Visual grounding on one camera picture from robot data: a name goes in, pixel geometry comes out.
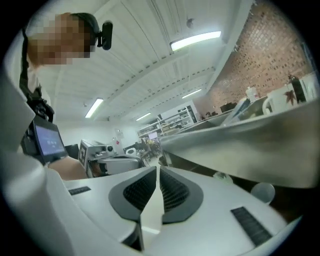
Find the black strap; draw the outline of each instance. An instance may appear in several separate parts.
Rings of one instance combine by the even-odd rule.
[[[25,28],[22,28],[22,35],[24,40],[22,45],[21,74],[20,74],[19,87],[28,99],[29,98],[28,96],[31,94],[31,91],[28,88],[28,67],[29,67],[29,64],[27,61],[28,37],[26,35]]]
[[[39,84],[34,92],[31,92],[28,87],[28,67],[27,61],[28,52],[28,37],[26,35],[26,28],[22,28],[23,45],[21,56],[21,73],[19,80],[19,87],[23,94],[26,96],[27,104],[32,108],[36,115],[46,119],[47,121],[53,121],[54,110],[47,104],[47,101],[42,98],[41,85]]]

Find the fluorescent light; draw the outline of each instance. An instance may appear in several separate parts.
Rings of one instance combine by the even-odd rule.
[[[90,118],[103,101],[104,100],[102,98],[97,98],[95,103],[93,103],[92,107],[89,109],[88,113],[85,115],[85,118]]]
[[[198,43],[204,40],[212,39],[212,38],[219,38],[221,35],[221,31],[209,32],[204,34],[194,35],[177,42],[171,43],[172,51],[176,51],[181,49],[182,47],[189,46],[194,43]]]
[[[139,117],[136,121],[139,121],[140,119],[145,118],[146,116],[149,116],[150,114],[151,114],[151,113],[145,114],[145,115]]]
[[[202,90],[202,89],[199,89],[199,90],[196,90],[196,91],[194,91],[194,92],[191,92],[191,93],[189,93],[188,95],[183,96],[182,99],[184,99],[185,97],[188,97],[188,96],[190,96],[190,95],[192,95],[192,94],[195,94],[195,93],[197,93],[197,92],[200,92],[201,90]]]

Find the wall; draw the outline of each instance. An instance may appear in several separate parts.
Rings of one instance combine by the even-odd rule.
[[[246,96],[248,86],[256,87],[263,97],[287,84],[288,74],[302,78],[312,72],[301,39],[275,6],[261,1],[252,5],[251,12],[236,43],[237,52],[230,55],[207,94],[209,104],[205,98],[197,99],[199,112],[215,106],[221,113],[220,106],[238,102]]]
[[[126,148],[138,141],[137,128],[133,124],[120,122],[57,122],[65,146],[80,145],[82,139],[110,143],[116,136],[115,129],[123,132],[121,144]]]
[[[198,111],[199,116],[207,118],[206,113],[215,111],[215,106],[212,104],[208,94],[193,99],[194,106]]]
[[[176,107],[174,107],[174,108],[172,108],[172,109],[170,109],[170,110],[168,110],[166,112],[163,112],[161,114],[161,117],[162,117],[162,119],[169,118],[169,117],[171,117],[171,116],[173,116],[175,114],[178,114],[178,110],[180,110],[180,109],[182,109],[184,107],[187,107],[187,106],[191,106],[194,115],[198,119],[198,110],[197,110],[197,108],[196,108],[196,106],[195,106],[195,104],[194,104],[194,102],[192,100],[188,101],[188,102],[185,102],[185,103],[183,103],[183,104],[181,104],[179,106],[176,106]]]

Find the white shelving unit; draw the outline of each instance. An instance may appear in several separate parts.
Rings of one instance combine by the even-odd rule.
[[[182,121],[187,121],[187,124],[182,125],[182,128],[193,124],[193,119],[188,109],[145,126],[144,128],[138,130],[138,136],[142,138],[154,132],[159,132],[161,136],[165,136],[166,134],[172,133],[175,130],[179,131],[179,129],[176,128],[176,126],[179,125],[179,123]]]

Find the kitchen equipment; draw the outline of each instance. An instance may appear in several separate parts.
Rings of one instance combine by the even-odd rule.
[[[128,148],[125,153],[127,155],[133,155],[136,156],[137,155],[137,150],[134,147]]]
[[[279,89],[267,93],[267,99],[263,102],[262,111],[265,115],[270,112],[279,113],[297,106],[297,98],[292,84],[287,84]]]
[[[212,177],[219,171],[230,175],[234,183],[237,177],[274,186],[314,188],[320,177],[319,109],[317,98],[289,111],[159,140],[170,167],[199,165],[206,175]]]

